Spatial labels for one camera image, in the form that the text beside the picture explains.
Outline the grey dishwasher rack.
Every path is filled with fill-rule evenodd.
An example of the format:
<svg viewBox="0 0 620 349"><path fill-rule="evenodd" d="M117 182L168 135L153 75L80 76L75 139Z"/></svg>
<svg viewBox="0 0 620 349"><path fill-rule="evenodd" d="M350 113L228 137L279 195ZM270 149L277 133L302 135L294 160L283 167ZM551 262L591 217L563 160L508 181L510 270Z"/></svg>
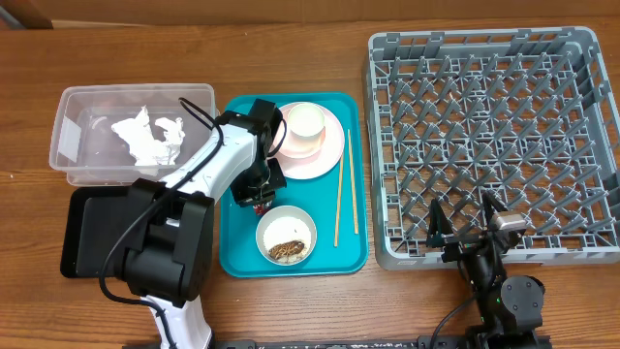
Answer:
<svg viewBox="0 0 620 349"><path fill-rule="evenodd" d="M506 262L618 261L619 111L593 30L379 32L364 82L382 268L440 268L431 203L473 235L486 193L527 221Z"/></svg>

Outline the left wooden chopstick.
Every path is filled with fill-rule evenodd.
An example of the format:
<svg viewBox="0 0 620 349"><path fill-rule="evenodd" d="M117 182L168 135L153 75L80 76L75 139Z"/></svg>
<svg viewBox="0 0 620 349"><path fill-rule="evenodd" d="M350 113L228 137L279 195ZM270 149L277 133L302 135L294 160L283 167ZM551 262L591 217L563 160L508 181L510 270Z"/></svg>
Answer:
<svg viewBox="0 0 620 349"><path fill-rule="evenodd" d="M340 232L340 215L342 204L342 186L343 186L343 173L344 173L344 155L341 154L339 159L339 175L338 175L338 188L337 188L337 202L336 202L336 215L334 226L334 248L339 245L339 232Z"/></svg>

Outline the white cup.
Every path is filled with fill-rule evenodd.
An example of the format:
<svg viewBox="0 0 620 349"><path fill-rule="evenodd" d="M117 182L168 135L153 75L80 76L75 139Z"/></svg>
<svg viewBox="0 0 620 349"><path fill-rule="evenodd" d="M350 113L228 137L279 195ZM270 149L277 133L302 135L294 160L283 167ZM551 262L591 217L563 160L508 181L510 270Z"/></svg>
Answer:
<svg viewBox="0 0 620 349"><path fill-rule="evenodd" d="M315 104L301 103L290 110L288 122L297 137L314 140L325 128L325 114Z"/></svg>

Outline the red snack wrapper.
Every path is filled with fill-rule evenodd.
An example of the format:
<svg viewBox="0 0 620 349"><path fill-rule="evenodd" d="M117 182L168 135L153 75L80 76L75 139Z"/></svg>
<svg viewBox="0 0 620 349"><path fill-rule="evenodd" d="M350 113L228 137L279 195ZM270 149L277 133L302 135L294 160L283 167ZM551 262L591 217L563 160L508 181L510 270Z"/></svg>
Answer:
<svg viewBox="0 0 620 349"><path fill-rule="evenodd" d="M253 206L253 209L258 216L265 215L270 210L270 208L271 208L270 203L263 203L263 204Z"/></svg>

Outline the clear plastic waste bin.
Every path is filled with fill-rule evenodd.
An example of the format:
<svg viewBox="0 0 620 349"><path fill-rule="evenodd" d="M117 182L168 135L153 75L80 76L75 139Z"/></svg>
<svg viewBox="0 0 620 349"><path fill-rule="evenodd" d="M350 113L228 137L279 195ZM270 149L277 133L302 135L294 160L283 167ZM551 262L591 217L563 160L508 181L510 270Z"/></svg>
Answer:
<svg viewBox="0 0 620 349"><path fill-rule="evenodd" d="M67 175L74 186L128 185L143 177L159 180L178 169L203 146L210 131L186 112L185 98L215 117L215 93L207 83L138 83L74 86L60 99L53 125L49 165ZM185 138L174 165L136 166L129 146L111 125L133 118L142 106L150 116L154 137L164 139L154 125L160 117L183 119Z"/></svg>

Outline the black plastic tray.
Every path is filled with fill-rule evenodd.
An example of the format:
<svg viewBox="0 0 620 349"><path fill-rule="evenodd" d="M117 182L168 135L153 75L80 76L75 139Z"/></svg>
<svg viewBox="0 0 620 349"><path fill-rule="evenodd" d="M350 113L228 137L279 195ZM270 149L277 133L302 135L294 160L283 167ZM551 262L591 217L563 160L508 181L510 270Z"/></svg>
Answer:
<svg viewBox="0 0 620 349"><path fill-rule="evenodd" d="M70 200L60 271L67 278L97 278L110 250L153 202L146 187L81 187Z"/></svg>

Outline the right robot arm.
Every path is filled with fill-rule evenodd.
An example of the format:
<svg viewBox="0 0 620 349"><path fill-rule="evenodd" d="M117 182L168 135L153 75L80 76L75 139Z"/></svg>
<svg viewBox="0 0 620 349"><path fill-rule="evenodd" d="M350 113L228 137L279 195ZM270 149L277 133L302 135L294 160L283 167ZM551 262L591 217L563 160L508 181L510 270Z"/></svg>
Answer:
<svg viewBox="0 0 620 349"><path fill-rule="evenodd" d="M457 341L448 341L448 348L550 348L549 338L536 335L543 324L543 283L534 276L509 276L501 258L519 243L526 219L488 192L481 198L485 227L477 235L456 234L439 201L431 202L426 244L443 250L443 262L457 264L473 295L442 319L428 346L439 348L443 326L474 302L481 323L469 327Z"/></svg>

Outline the grey bowl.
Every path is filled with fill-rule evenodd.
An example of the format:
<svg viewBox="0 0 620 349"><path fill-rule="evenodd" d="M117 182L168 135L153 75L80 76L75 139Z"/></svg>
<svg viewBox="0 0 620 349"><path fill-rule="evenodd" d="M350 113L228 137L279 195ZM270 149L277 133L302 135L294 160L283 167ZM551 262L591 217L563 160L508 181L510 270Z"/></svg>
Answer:
<svg viewBox="0 0 620 349"><path fill-rule="evenodd" d="M272 260L270 260L267 257L266 254L266 250L264 248L263 245L263 236L264 236L264 231L267 227L267 225L269 223L271 223L273 220L277 219L277 218L281 218L281 217L294 217L294 218L298 218L300 220L302 220L311 230L312 236L313 236L313 241L312 241L312 245L310 247L309 253L307 254L307 256L301 260L298 263L295 264L291 264L291 265L281 265L278 264ZM289 267L289 266L294 266L297 264L300 264L301 262L303 262L305 259L307 259L310 254L313 252L313 249L316 245L317 242L317 237L318 237L318 233L317 233L317 227L316 224L314 222L314 220L311 218L311 216L304 211L303 209L297 207L297 206L278 206L275 208L272 208L270 211L268 211L259 221L258 226L257 226L257 230L256 230L256 243L258 245L258 248L261 252L261 254L272 264L278 265L278 266L284 266L284 267Z"/></svg>

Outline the right wooden chopstick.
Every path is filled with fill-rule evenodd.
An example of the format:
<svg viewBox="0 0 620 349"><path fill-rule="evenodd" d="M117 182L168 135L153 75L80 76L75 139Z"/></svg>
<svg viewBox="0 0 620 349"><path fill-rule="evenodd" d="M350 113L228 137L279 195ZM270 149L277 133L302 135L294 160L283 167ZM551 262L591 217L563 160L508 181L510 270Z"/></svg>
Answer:
<svg viewBox="0 0 620 349"><path fill-rule="evenodd" d="M351 182L351 196L352 196L352 211L355 235L359 234L358 227L358 215L357 215L357 191L356 191L356 179L355 179L355 161L352 145L351 130L347 130L347 145L348 145L348 159L350 168L350 182Z"/></svg>

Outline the pink round plate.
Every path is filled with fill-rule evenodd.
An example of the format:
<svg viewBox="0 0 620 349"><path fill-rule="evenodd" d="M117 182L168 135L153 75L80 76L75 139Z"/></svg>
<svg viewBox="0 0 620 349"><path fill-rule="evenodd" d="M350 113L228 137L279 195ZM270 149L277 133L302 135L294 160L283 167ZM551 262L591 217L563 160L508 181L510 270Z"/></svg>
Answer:
<svg viewBox="0 0 620 349"><path fill-rule="evenodd" d="M283 110L292 109L301 103L289 103L280 108ZM325 114L325 141L318 152L306 158L294 159L286 157L278 152L274 155L280 163L280 167L285 177L293 179L311 179L324 175L330 171L338 162L343 153L345 145L345 135L337 117L328 109L315 104L322 109Z"/></svg>

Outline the white tissue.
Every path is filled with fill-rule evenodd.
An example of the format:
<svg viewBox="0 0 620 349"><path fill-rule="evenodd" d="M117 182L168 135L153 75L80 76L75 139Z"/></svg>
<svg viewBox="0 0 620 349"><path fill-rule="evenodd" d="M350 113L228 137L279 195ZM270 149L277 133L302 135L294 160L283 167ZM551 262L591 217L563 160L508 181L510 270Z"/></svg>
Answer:
<svg viewBox="0 0 620 349"><path fill-rule="evenodd" d="M157 118L154 125L163 129L162 141L154 137L146 106L133 118L111 125L111 130L129 146L136 166L174 165L185 138L183 119Z"/></svg>

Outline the pink shallow bowl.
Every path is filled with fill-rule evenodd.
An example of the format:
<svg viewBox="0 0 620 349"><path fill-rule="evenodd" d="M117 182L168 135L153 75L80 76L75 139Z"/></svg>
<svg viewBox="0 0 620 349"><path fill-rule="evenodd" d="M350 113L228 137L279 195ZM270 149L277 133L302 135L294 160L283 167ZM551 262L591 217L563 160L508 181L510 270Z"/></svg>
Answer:
<svg viewBox="0 0 620 349"><path fill-rule="evenodd" d="M276 144L283 142L279 148L279 153L294 159L310 157L318 152L323 145L326 138L326 127L314 140L299 138L292 132L288 122L290 110L283 110L286 124L281 124L276 134Z"/></svg>

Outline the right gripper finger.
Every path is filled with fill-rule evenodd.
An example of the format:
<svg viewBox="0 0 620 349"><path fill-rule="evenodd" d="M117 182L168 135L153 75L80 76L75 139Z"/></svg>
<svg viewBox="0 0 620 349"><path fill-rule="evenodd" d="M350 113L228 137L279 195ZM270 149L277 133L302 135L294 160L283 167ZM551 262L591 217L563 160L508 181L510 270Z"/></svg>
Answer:
<svg viewBox="0 0 620 349"><path fill-rule="evenodd" d="M430 225L427 231L427 246L444 246L446 238L453 237L451 223L437 199L433 199L429 209Z"/></svg>
<svg viewBox="0 0 620 349"><path fill-rule="evenodd" d="M492 193L481 192L482 213L484 215L485 226L491 227L491 220L495 213L507 211L508 209Z"/></svg>

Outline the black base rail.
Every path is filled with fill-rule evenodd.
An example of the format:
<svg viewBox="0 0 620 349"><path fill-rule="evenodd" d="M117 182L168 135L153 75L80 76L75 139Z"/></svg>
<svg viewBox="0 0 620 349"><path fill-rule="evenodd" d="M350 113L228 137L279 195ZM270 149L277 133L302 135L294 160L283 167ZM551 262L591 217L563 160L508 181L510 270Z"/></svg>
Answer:
<svg viewBox="0 0 620 349"><path fill-rule="evenodd" d="M431 336L422 335L413 340L324 340L256 342L254 340L216 340L209 348L215 349L429 349ZM436 338L432 348L465 349L488 348L477 346L463 336L442 335Z"/></svg>

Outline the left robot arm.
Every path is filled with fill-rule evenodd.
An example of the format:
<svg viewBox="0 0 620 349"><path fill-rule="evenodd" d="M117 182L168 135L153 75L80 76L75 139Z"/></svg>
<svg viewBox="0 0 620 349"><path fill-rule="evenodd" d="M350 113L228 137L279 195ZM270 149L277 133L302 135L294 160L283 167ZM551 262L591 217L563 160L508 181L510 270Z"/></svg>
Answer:
<svg viewBox="0 0 620 349"><path fill-rule="evenodd" d="M212 331L200 292L212 258L214 207L226 191L239 206L271 204L286 185L274 157L286 123L263 99L246 114L217 117L186 98L179 103L211 137L174 173L129 187L124 231L103 262L99 286L111 301L148 307L161 347L206 348Z"/></svg>

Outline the white rice with food scrap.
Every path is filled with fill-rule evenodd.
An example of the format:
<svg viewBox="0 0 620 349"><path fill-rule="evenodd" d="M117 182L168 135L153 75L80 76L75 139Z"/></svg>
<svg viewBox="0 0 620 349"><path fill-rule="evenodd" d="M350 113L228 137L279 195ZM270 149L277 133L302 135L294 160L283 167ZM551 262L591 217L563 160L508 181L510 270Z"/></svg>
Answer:
<svg viewBox="0 0 620 349"><path fill-rule="evenodd" d="M263 234L267 257L281 265L291 265L303 260L309 253L312 241L309 227L294 217L273 220Z"/></svg>

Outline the wooden chopstick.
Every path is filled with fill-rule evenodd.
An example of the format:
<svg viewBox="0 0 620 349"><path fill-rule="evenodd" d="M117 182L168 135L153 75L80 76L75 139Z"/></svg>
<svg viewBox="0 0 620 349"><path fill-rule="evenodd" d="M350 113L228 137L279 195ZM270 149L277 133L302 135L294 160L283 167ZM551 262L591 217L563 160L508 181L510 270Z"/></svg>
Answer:
<svg viewBox="0 0 620 349"><path fill-rule="evenodd" d="M352 196L352 211L355 235L359 234L358 227L358 215L357 215L357 191L356 191L356 179L355 179L355 161L352 145L351 130L347 130L347 145L348 145L348 159L350 168L350 182L351 182L351 196Z"/></svg>
<svg viewBox="0 0 620 349"><path fill-rule="evenodd" d="M344 173L344 155L341 154L339 159L339 175L338 175L338 188L337 188L337 202L336 202L336 215L334 226L334 248L339 245L339 232L340 232L340 215L342 204L342 186L343 186L343 173Z"/></svg>

